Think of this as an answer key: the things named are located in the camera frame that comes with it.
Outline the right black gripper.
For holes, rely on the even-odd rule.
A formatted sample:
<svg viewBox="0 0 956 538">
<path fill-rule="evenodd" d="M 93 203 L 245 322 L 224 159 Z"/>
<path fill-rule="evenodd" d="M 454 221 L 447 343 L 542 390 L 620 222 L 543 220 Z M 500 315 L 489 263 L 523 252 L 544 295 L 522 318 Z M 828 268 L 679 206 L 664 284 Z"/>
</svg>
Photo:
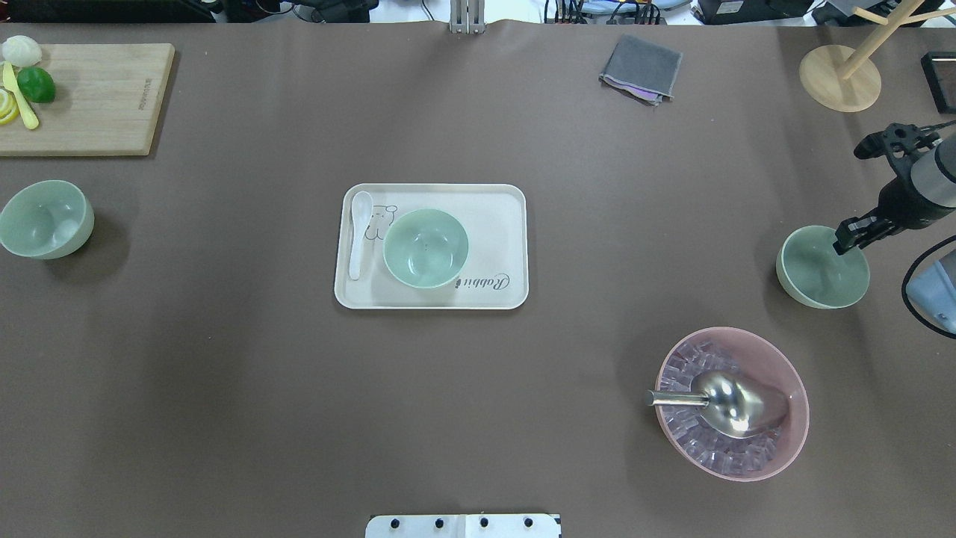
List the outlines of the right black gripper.
<svg viewBox="0 0 956 538">
<path fill-rule="evenodd" d="M 867 248 L 872 242 L 893 235 L 893 225 L 900 229 L 928 228 L 952 212 L 952 207 L 923 197 L 908 180 L 895 178 L 881 189 L 874 214 L 840 222 L 834 230 L 834 252 L 842 256 L 854 248 Z"/>
</svg>

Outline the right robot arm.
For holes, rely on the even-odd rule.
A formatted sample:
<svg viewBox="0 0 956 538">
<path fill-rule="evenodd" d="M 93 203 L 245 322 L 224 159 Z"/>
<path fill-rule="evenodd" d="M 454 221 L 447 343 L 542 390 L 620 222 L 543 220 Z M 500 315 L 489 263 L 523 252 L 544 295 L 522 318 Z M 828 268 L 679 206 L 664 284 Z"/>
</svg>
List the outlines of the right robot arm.
<svg viewBox="0 0 956 538">
<path fill-rule="evenodd" d="M 893 178 L 863 217 L 840 222 L 834 232 L 837 255 L 911 229 L 926 229 L 954 214 L 954 136 L 941 137 L 939 126 L 891 123 L 884 132 L 865 136 L 854 149 L 858 159 L 885 157 Z M 954 338 L 954 238 L 943 239 L 917 256 L 906 270 L 901 298 L 924 327 Z"/>
</svg>

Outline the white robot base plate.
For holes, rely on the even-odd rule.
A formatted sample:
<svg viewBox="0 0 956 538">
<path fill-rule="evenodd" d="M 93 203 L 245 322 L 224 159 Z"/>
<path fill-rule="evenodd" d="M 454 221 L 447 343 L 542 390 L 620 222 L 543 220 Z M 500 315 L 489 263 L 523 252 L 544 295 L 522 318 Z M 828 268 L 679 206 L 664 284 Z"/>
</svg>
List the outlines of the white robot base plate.
<svg viewBox="0 0 956 538">
<path fill-rule="evenodd" d="M 365 537 L 561 537 L 559 515 L 547 513 L 379 515 Z"/>
</svg>

